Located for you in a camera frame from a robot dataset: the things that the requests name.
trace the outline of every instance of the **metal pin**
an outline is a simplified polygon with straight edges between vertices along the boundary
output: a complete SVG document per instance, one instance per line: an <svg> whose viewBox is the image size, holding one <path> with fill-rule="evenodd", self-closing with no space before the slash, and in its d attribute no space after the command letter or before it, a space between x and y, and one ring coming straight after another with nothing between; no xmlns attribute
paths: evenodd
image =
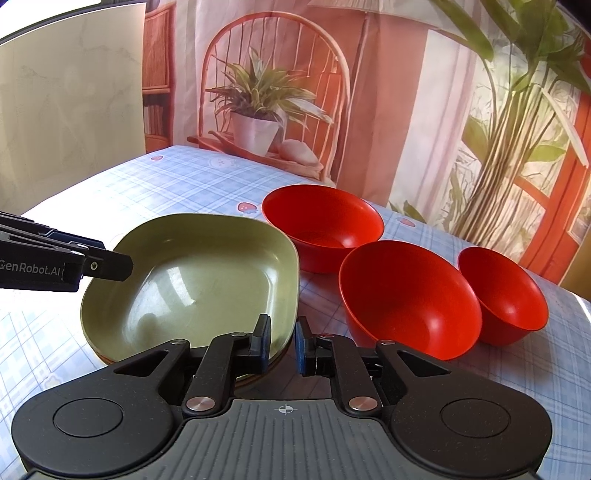
<svg viewBox="0 0 591 480"><path fill-rule="evenodd" d="M216 401L210 397L193 397L187 400L187 408L193 411L208 411L216 406Z"/></svg>
<svg viewBox="0 0 591 480"><path fill-rule="evenodd" d="M349 407L357 411L369 411L378 406L378 401L372 397L355 397L349 400Z"/></svg>

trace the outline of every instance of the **strawberry print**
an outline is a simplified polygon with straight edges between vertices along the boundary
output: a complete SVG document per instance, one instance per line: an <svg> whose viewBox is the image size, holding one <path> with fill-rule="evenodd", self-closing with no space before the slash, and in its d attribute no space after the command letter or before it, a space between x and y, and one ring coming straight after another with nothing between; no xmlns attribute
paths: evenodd
<svg viewBox="0 0 591 480"><path fill-rule="evenodd" d="M248 202L240 202L238 204L238 211L242 213L252 213L256 212L256 205Z"/></svg>

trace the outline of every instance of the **green square bowl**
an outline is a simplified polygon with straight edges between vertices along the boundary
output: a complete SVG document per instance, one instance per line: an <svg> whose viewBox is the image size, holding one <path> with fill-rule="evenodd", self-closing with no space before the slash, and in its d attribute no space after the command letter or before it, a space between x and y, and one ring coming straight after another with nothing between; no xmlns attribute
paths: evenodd
<svg viewBox="0 0 591 480"><path fill-rule="evenodd" d="M267 223L236 216L179 213L143 223L114 251L129 255L124 282L94 278L80 318L88 343L107 363L172 339L209 345L224 333L251 332L271 316L271 361L294 329L296 248Z"/></svg>

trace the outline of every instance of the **tablecloth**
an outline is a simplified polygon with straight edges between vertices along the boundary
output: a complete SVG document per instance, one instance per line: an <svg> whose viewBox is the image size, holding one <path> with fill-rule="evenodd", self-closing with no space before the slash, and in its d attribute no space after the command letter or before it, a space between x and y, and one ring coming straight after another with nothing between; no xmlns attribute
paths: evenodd
<svg viewBox="0 0 591 480"><path fill-rule="evenodd" d="M306 180L240 158L171 147L100 173L26 214L39 223L101 239L108 248L156 216L180 212L261 218L264 196ZM456 264L468 244L378 207L386 239L411 242ZM550 308L547 327L507 348L476 345L456 365L523 391L548 411L553 440L539 470L545 480L591 479L591 305L533 276ZM0 477L24 473L12 444L15 411L42 390L103 366L80 327L78 293L0 290ZM299 314L314 333L348 335L335 275L302 272ZM258 398L327 397L328 381L296 374L293 349L261 382L239 392Z"/></svg>

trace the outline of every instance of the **red bowl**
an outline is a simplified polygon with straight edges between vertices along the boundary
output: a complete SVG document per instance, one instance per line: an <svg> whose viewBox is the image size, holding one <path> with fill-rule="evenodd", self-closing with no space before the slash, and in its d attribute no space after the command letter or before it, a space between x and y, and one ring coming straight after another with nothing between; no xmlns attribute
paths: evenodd
<svg viewBox="0 0 591 480"><path fill-rule="evenodd" d="M535 281L509 258L487 248L460 252L457 266L482 308L480 340L505 346L548 323L548 304Z"/></svg>
<svg viewBox="0 0 591 480"><path fill-rule="evenodd" d="M355 249L340 268L339 288L359 346L390 339L450 360L480 335L480 305L466 279L417 245L384 240Z"/></svg>
<svg viewBox="0 0 591 480"><path fill-rule="evenodd" d="M294 242L302 270L337 273L354 248L379 239L384 221L366 201L323 185L298 184L265 197L269 223Z"/></svg>

